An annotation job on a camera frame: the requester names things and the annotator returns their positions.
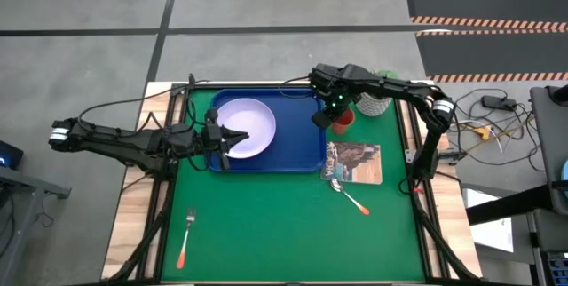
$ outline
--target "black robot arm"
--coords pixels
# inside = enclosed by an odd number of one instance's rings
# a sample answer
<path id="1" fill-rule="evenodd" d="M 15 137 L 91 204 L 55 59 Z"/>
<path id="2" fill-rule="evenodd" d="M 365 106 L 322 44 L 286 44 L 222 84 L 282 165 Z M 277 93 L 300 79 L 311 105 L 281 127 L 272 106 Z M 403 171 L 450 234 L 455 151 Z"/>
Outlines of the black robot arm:
<path id="1" fill-rule="evenodd" d="M 377 98 L 410 102 L 426 123 L 428 134 L 422 148 L 414 155 L 408 176 L 418 180 L 433 177 L 438 164 L 438 142 L 450 127 L 454 115 L 454 103 L 437 86 L 376 76 L 352 64 L 343 68 L 318 64 L 312 69 L 309 79 L 310 87 L 326 104 L 312 117 L 321 129 L 339 118 L 350 103 L 357 103 L 362 92 Z"/>
<path id="2" fill-rule="evenodd" d="M 127 165 L 137 165 L 149 174 L 159 174 L 164 159 L 179 160 L 210 152 L 218 152 L 222 168 L 228 170 L 229 161 L 225 154 L 249 137 L 246 132 L 217 125 L 214 108 L 205 114 L 201 131 L 185 124 L 174 124 L 163 130 L 125 131 L 78 118 L 55 121 L 52 128 L 49 144 L 56 151 L 90 151 Z"/>

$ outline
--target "orange cup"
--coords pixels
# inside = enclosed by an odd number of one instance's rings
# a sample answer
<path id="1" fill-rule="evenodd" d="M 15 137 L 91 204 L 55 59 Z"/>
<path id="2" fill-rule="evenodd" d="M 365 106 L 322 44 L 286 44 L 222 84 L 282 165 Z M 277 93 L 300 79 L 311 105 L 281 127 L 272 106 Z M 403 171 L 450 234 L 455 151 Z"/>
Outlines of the orange cup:
<path id="1" fill-rule="evenodd" d="M 349 127 L 355 122 L 355 114 L 350 108 L 347 108 L 347 111 L 343 113 L 331 126 L 334 130 L 334 133 L 337 135 L 343 135 Z"/>

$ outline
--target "fork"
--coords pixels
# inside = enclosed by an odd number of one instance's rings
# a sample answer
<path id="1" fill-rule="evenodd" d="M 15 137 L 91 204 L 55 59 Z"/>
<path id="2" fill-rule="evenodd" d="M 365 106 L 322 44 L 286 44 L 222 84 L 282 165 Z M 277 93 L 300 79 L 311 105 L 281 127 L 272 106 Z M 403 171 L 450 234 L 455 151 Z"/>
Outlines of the fork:
<path id="1" fill-rule="evenodd" d="M 185 263 L 185 247 L 187 245 L 187 236 L 189 235 L 189 227 L 195 221 L 195 209 L 190 208 L 187 212 L 187 217 L 185 218 L 185 222 L 187 226 L 185 227 L 185 237 L 184 237 L 184 244 L 181 246 L 181 251 L 179 252 L 179 258 L 177 259 L 177 269 L 184 268 Z"/>

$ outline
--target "book cover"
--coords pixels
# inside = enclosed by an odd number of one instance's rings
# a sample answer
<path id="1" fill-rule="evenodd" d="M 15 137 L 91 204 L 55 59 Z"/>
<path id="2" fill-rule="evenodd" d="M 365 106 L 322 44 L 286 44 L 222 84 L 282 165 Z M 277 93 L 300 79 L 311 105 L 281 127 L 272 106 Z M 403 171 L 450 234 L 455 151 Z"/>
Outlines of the book cover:
<path id="1" fill-rule="evenodd" d="M 381 184 L 381 148 L 365 143 L 328 142 L 321 179 Z"/>

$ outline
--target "green table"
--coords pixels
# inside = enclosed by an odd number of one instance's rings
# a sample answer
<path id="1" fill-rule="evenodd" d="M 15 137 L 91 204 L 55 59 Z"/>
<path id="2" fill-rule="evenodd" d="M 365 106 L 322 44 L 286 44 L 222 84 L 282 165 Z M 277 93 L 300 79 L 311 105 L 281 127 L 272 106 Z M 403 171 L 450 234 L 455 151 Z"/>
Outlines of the green table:
<path id="1" fill-rule="evenodd" d="M 202 116 L 217 91 L 193 93 Z M 318 172 L 231 174 L 180 164 L 163 262 L 164 282 L 423 282 L 394 104 L 379 117 L 359 114 L 348 133 L 327 140 L 381 146 L 383 183 L 346 184 L 365 216 Z M 202 165 L 201 158 L 194 158 Z M 185 267 L 176 269 L 188 208 L 196 220 Z"/>

